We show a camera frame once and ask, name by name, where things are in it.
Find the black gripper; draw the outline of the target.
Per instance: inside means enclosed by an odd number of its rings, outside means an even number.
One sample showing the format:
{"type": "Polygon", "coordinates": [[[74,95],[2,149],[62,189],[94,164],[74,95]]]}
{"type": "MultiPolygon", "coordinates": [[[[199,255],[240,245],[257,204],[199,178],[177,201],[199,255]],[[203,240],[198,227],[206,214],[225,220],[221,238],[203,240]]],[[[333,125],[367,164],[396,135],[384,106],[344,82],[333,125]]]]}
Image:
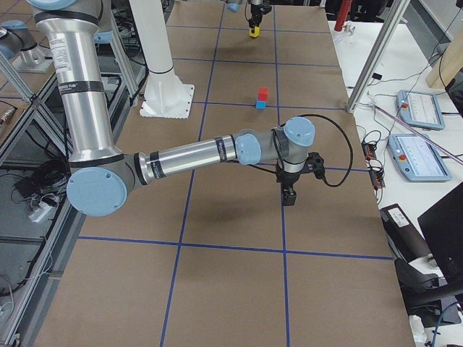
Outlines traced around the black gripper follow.
{"type": "Polygon", "coordinates": [[[254,29],[255,26],[259,27],[261,24],[261,17],[271,12],[271,5],[268,3],[262,3],[259,5],[251,4],[251,18],[249,18],[250,29],[254,29]]]}
{"type": "Polygon", "coordinates": [[[294,205],[297,200],[297,193],[293,189],[294,184],[300,179],[302,174],[307,174],[308,170],[303,168],[301,171],[290,173],[276,164],[276,182],[280,183],[282,188],[282,205],[294,205]]]}

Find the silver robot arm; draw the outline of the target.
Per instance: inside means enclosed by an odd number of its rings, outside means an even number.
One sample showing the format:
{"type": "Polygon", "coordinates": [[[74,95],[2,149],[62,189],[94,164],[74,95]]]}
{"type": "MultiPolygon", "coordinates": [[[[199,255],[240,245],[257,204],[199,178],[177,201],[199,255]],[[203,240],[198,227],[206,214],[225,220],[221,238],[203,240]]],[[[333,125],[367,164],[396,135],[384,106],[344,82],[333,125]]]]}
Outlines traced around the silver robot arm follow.
{"type": "Polygon", "coordinates": [[[95,38],[109,21],[110,3],[32,1],[31,7],[53,54],[73,144],[67,197],[80,212],[97,217],[112,214],[138,187],[231,160],[248,166],[275,160],[286,182],[295,182],[304,171],[315,127],[301,116],[268,132],[246,129],[151,154],[123,153],[114,143],[95,51],[95,38]]]}
{"type": "MultiPolygon", "coordinates": [[[[230,12],[238,12],[240,9],[243,0],[226,0],[226,7],[230,12]]],[[[259,27],[263,16],[271,12],[272,6],[269,1],[264,0],[249,0],[245,1],[246,4],[250,4],[250,14],[251,17],[248,20],[248,25],[250,29],[255,29],[259,27]]]]}

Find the small third robot arm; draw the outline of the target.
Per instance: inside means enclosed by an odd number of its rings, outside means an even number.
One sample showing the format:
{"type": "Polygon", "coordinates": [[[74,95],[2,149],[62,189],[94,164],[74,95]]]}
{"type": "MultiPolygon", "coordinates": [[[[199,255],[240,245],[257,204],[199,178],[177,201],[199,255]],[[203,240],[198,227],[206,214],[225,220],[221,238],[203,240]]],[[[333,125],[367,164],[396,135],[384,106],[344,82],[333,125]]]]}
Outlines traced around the small third robot arm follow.
{"type": "Polygon", "coordinates": [[[49,48],[41,47],[20,20],[1,23],[1,52],[18,72],[46,73],[53,63],[49,48]]]}

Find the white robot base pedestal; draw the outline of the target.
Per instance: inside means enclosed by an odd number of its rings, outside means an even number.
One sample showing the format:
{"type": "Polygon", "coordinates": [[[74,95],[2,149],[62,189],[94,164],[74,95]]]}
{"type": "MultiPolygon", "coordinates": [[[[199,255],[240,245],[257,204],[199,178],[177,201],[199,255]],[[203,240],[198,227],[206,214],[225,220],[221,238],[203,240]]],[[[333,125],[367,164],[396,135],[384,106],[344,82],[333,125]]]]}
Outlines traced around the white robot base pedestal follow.
{"type": "Polygon", "coordinates": [[[184,84],[174,71],[161,2],[132,0],[129,4],[148,68],[140,115],[187,119],[195,86],[184,84]]]}

